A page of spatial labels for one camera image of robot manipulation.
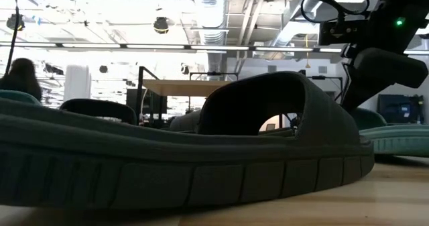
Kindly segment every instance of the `desk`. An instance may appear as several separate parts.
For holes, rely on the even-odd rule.
[[[143,86],[160,96],[207,97],[229,81],[143,80]]]
[[[429,159],[388,158],[364,179],[288,199],[193,211],[0,207],[1,226],[429,225]]]

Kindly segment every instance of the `chair backrest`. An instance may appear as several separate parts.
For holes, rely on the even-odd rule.
[[[0,98],[29,103],[32,105],[42,105],[32,95],[20,91],[0,90]]]
[[[352,111],[351,116],[355,119],[359,130],[386,126],[387,122],[379,113],[368,109],[357,108]]]
[[[94,99],[71,99],[64,102],[60,109],[93,117],[118,118],[122,122],[137,125],[137,116],[134,110],[120,103]]]

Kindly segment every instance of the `ceiling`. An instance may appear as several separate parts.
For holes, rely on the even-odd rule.
[[[259,0],[254,0],[253,11]],[[288,2],[293,0],[264,0],[256,27],[251,33],[250,44],[268,42],[282,29],[282,15],[287,11]],[[363,0],[337,0],[348,5],[361,5]],[[225,14],[227,31],[225,44],[237,45],[245,18],[248,0],[227,0]],[[18,32],[18,42],[53,43],[118,43],[118,44],[200,44],[198,20],[199,7],[192,0],[18,0],[23,15],[25,29]],[[0,24],[15,13],[14,0],[0,0]],[[336,14],[328,7],[318,10],[318,17],[332,17]],[[157,34],[153,29],[156,17],[167,17],[170,30],[167,34]],[[0,25],[0,41],[11,40],[13,31]],[[294,36],[295,46],[317,45],[317,32],[307,36]],[[0,48],[0,74],[4,71],[9,48]],[[90,66],[92,72],[92,95],[96,99],[106,99],[124,103],[126,80],[137,84],[138,66],[144,65],[163,79],[189,79],[180,72],[182,64],[191,71],[207,71],[205,53],[164,53],[164,52],[112,52],[90,50],[49,50],[16,48],[14,58],[32,59],[38,67],[37,76],[45,90],[44,103],[57,107],[64,94],[64,76],[46,72],[46,64],[65,71],[67,65]],[[109,72],[102,74],[99,67],[106,65]],[[187,99],[173,106],[177,111],[187,107]],[[204,101],[196,100],[196,107]]]

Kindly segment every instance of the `wooden surface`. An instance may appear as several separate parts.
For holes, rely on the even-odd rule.
[[[429,225],[429,160],[384,158],[364,179],[288,199],[187,211],[0,207],[1,226]]]
[[[207,97],[229,81],[143,80],[143,86],[161,96]]]

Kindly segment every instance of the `table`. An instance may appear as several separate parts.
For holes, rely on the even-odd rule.
[[[229,81],[143,80],[143,86],[160,96],[207,97]]]
[[[0,206],[2,226],[429,225],[429,159],[382,158],[362,180],[288,199],[186,211],[63,211]]]

